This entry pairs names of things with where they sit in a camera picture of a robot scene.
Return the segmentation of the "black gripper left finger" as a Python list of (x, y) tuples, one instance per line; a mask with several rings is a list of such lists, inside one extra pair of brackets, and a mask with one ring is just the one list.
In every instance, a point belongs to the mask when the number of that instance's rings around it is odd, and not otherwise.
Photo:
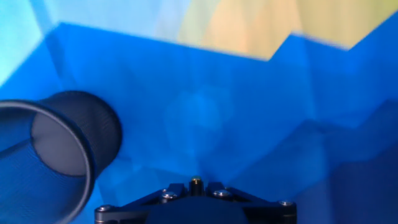
[(95, 224), (144, 223), (153, 208), (184, 198), (187, 194), (184, 184), (170, 184), (166, 189), (160, 189), (121, 207), (102, 205), (95, 209)]

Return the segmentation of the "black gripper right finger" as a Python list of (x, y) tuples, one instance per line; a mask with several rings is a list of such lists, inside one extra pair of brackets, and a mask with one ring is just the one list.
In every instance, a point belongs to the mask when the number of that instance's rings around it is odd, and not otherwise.
[(290, 200), (270, 202), (234, 187), (225, 187), (221, 182), (209, 182), (204, 195), (237, 206), (248, 223), (297, 223), (297, 204)]

